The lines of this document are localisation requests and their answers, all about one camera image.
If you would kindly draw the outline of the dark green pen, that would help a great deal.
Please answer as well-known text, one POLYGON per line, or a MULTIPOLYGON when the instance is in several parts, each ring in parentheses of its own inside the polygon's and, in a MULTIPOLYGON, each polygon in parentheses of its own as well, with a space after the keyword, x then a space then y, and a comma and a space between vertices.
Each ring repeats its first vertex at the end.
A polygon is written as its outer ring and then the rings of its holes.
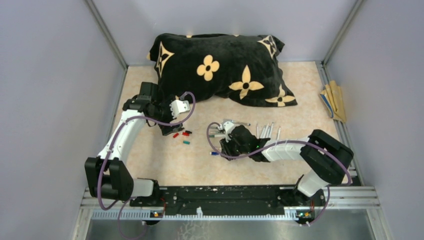
POLYGON ((218 133, 218 134, 209 134, 208 137, 209 138, 224 138, 226 135, 223 133, 218 133))

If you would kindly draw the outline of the white marker red cap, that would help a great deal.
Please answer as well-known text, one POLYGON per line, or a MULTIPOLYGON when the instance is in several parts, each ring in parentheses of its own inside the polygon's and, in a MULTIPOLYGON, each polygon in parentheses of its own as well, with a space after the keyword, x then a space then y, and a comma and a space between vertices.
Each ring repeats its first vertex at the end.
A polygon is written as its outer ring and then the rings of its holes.
POLYGON ((280 139, 280 135, 281 135, 281 126, 278 127, 278 131, 277 131, 277 135, 276 135, 276 140, 280 139))

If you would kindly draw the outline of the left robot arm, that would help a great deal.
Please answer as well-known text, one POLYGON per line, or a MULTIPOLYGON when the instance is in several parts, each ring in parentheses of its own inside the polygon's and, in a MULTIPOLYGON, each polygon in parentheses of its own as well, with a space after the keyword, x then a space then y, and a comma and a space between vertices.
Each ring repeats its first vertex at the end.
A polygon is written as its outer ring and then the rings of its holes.
POLYGON ((156 180, 133 177, 126 167, 133 144, 141 129, 155 123, 163 136, 183 130, 182 123, 174 122, 181 113, 191 110, 186 95, 158 97, 158 85, 143 82, 137 95, 122 106, 116 129, 105 147, 95 157, 85 161, 84 169, 92 197, 127 201, 141 197, 149 207, 160 202, 156 180))

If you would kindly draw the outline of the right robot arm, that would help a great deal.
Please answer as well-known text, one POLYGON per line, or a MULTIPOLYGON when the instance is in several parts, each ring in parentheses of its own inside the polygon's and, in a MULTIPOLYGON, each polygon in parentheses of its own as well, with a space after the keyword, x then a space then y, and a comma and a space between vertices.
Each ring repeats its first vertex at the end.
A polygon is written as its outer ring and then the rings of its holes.
POLYGON ((304 138, 278 140, 257 138, 245 126, 231 122, 220 124, 224 134, 220 140, 222 157, 227 160, 250 158, 259 163, 280 160, 305 161, 311 170, 300 177, 293 192, 293 200, 299 206, 307 206, 314 194, 329 185, 339 185, 347 177, 354 152, 321 129, 315 129, 304 138))

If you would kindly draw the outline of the white marker yellow cap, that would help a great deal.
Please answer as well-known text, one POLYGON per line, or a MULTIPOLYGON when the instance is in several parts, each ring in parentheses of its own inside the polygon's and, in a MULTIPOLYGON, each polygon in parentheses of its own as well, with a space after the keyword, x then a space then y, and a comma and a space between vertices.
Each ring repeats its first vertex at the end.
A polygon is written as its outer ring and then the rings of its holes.
POLYGON ((265 129, 264 129, 263 138, 267 138, 268 137, 269 128, 270 128, 270 125, 267 124, 265 126, 265 129))

